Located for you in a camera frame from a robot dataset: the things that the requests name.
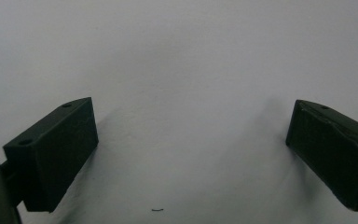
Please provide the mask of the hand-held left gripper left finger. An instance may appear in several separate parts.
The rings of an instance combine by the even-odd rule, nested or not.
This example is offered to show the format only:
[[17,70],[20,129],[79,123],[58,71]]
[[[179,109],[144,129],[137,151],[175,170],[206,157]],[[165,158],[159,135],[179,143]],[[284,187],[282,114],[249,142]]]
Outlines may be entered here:
[[89,97],[58,106],[4,145],[12,202],[54,211],[98,142]]

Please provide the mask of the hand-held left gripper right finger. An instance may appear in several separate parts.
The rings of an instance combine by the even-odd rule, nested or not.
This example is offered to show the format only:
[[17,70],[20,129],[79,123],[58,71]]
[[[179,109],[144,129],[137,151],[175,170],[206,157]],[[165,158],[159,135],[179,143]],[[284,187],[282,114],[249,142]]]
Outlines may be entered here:
[[285,143],[345,207],[358,212],[358,121],[297,100]]

